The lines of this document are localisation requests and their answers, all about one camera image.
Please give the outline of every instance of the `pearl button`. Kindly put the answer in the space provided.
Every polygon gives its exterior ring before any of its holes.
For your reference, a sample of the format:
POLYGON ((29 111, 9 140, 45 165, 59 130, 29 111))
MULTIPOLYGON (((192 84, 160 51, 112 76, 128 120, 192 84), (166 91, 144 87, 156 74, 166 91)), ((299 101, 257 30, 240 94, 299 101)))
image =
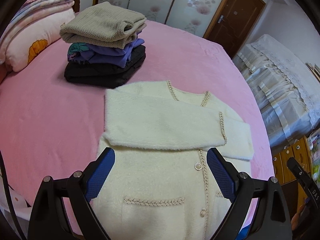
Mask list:
POLYGON ((206 214, 207 214, 207 211, 205 209, 200 212, 200 215, 202 217, 205 217, 206 214))
POLYGON ((201 163, 196 163, 195 168, 197 171, 202 170, 202 164, 201 163))

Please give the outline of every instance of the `blue textured pad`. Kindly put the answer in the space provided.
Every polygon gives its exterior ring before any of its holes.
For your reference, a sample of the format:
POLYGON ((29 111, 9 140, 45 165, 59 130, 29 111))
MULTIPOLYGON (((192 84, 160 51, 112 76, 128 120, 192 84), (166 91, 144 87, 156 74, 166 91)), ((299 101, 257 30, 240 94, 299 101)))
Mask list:
POLYGON ((84 195, 88 202, 98 196, 107 176, 113 167, 113 164, 115 164, 115 158, 114 150, 110 149, 88 180, 87 192, 84 195))
POLYGON ((235 187, 233 180, 227 173, 227 171, 223 168, 219 159, 216 157, 212 150, 209 150, 207 153, 207 164, 217 181, 217 184, 225 198, 228 198, 231 203, 236 199, 235 195, 235 187))

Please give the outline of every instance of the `fuzzy white sweater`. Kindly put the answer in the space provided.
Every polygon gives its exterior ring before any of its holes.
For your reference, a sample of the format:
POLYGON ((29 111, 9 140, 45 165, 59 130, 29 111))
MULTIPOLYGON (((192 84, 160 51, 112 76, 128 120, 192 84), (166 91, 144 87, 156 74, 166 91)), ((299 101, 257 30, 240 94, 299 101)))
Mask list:
POLYGON ((248 174, 254 153, 250 126, 233 109, 166 81, 106 90, 98 155, 105 147, 116 161, 93 209, 113 240, 210 239, 230 201, 207 167, 207 150, 217 147, 248 174))

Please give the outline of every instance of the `pink pillow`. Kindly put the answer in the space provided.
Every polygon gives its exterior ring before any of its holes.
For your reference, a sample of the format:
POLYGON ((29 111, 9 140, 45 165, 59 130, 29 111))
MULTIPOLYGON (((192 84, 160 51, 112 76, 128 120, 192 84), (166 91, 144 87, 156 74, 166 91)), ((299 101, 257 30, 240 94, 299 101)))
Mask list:
POLYGON ((48 15, 24 27, 7 47, 6 65, 12 66, 15 72, 24 69, 41 51, 60 38, 61 25, 70 22, 74 17, 73 9, 70 8, 48 15))

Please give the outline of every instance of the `metal screw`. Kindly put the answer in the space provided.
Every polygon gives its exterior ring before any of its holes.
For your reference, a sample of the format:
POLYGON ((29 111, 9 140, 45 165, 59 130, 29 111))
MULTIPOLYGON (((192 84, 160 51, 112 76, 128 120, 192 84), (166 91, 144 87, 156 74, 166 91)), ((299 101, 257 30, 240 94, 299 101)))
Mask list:
POLYGON ((45 177, 43 178, 43 181, 44 181, 44 182, 48 182, 48 181, 50 181, 50 179, 51 179, 50 176, 45 176, 45 177))
POLYGON ((82 175, 82 172, 81 172, 81 171, 76 171, 76 172, 73 174, 73 176, 74 176, 75 178, 79 178, 79 177, 81 177, 81 175, 82 175))
POLYGON ((277 183, 278 182, 278 179, 276 177, 271 177, 270 179, 273 183, 277 183))
POLYGON ((243 179, 246 179, 248 177, 248 174, 246 174, 245 172, 241 171, 239 173, 240 177, 243 178, 243 179))

